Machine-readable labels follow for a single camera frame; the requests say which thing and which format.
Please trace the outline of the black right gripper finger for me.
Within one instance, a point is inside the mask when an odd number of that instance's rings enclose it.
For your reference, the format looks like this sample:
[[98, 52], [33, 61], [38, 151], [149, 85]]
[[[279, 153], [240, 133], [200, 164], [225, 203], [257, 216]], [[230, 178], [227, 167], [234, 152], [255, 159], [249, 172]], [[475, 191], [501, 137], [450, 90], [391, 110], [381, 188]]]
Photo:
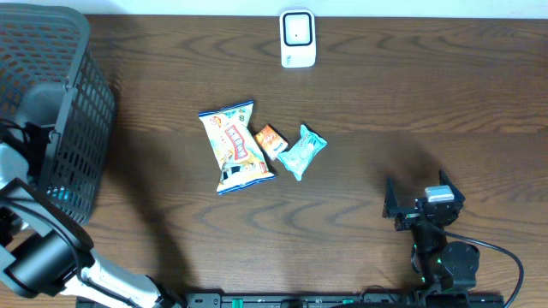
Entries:
[[383, 218], [395, 218], [400, 214], [400, 208], [395, 194], [393, 181], [391, 178], [386, 180], [386, 189], [384, 197]]
[[437, 202], [450, 203], [458, 210], [461, 210], [465, 201], [462, 192], [453, 184], [449, 176], [442, 169], [438, 171], [438, 178], [440, 186], [443, 187], [443, 194], [437, 199]]

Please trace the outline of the mint green wipes packet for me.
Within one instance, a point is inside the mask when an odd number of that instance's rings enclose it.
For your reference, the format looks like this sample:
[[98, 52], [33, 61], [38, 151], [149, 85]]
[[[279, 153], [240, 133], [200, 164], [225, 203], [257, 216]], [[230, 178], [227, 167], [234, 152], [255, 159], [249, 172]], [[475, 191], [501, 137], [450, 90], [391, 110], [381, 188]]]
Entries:
[[277, 156], [297, 181], [302, 180], [302, 176], [312, 160], [327, 146], [327, 141], [310, 130], [305, 124], [301, 124], [300, 134], [300, 139], [290, 150], [284, 151]]

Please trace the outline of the small orange snack packet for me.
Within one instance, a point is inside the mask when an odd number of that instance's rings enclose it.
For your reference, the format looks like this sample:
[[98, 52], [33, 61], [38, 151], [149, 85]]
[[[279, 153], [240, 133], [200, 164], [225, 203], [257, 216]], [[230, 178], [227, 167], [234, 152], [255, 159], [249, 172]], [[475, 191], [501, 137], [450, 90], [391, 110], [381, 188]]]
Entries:
[[289, 146], [289, 143], [270, 124], [256, 133], [254, 139], [272, 161], [275, 161], [278, 155]]

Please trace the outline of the yellow snack chip bag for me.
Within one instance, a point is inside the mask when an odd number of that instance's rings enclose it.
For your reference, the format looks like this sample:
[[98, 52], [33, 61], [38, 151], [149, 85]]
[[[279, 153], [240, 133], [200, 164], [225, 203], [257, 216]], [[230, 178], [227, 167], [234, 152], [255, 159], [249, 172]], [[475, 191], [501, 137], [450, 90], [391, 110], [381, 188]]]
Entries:
[[219, 195], [275, 178], [247, 128], [253, 105], [254, 101], [250, 100], [198, 114], [221, 171], [217, 186]]

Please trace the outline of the teal mouthwash bottle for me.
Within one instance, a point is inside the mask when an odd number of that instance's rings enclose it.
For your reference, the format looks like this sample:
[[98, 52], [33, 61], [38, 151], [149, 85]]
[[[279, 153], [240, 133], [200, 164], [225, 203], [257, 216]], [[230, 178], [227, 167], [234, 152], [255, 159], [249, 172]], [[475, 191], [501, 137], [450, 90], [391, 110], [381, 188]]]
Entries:
[[77, 193], [66, 187], [49, 187], [46, 194], [56, 202], [66, 204], [74, 204], [78, 199]]

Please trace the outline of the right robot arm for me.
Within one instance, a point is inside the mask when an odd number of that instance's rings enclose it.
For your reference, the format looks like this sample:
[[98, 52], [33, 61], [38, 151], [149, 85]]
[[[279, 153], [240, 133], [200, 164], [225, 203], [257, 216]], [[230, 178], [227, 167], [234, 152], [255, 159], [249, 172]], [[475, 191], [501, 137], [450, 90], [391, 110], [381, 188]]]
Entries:
[[398, 204], [392, 180], [386, 181], [382, 217], [395, 221], [395, 230], [413, 236], [411, 262], [426, 286], [414, 292], [424, 307], [470, 307], [468, 291], [476, 286], [480, 251], [463, 241], [448, 241], [444, 228], [459, 216], [464, 195], [445, 172], [438, 173], [439, 184], [425, 189], [411, 207]]

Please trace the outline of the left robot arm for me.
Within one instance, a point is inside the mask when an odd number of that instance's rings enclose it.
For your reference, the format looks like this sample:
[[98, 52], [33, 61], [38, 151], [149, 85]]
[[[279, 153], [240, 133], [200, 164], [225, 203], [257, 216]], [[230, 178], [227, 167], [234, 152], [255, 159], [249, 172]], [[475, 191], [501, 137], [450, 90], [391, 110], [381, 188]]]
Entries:
[[25, 181], [37, 157], [18, 124], [1, 121], [1, 281], [25, 298], [76, 296], [78, 306], [185, 307], [147, 275], [102, 258], [91, 237]]

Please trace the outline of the white barcode scanner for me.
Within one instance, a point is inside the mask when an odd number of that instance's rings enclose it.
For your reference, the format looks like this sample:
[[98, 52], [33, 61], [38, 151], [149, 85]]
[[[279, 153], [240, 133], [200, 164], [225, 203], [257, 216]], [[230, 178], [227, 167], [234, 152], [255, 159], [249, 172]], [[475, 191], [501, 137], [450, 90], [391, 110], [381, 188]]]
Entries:
[[281, 64], [310, 68], [316, 62], [315, 16], [308, 9], [291, 9], [279, 16]]

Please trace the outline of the grey plastic mesh basket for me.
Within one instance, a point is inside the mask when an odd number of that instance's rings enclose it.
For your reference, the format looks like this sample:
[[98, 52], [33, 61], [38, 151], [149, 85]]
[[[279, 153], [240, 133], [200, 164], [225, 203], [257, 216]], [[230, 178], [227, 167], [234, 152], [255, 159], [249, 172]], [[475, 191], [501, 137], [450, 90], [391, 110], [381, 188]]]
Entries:
[[[54, 128], [29, 183], [80, 224], [92, 215], [116, 115], [90, 34], [87, 19], [71, 8], [1, 5], [1, 116]], [[78, 199], [56, 202], [49, 187], [69, 188]]]

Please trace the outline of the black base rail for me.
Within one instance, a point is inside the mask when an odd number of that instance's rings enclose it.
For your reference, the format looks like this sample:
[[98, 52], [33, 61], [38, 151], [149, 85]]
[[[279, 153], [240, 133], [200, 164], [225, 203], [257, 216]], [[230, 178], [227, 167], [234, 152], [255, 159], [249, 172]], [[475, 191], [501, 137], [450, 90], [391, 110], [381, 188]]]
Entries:
[[413, 295], [387, 294], [380, 291], [359, 294], [220, 294], [188, 293], [189, 308], [502, 308], [500, 295], [430, 295], [425, 299]]

